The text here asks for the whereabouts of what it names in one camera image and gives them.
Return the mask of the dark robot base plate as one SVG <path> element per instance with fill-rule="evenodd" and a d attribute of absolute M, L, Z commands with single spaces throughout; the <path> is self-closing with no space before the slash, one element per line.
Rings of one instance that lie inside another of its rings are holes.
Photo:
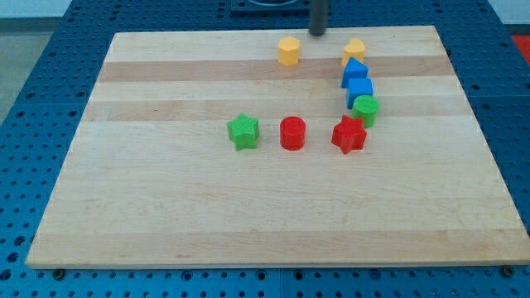
<path fill-rule="evenodd" d="M 308 12 L 311 0 L 228 0 L 232 15 L 243 13 Z"/>

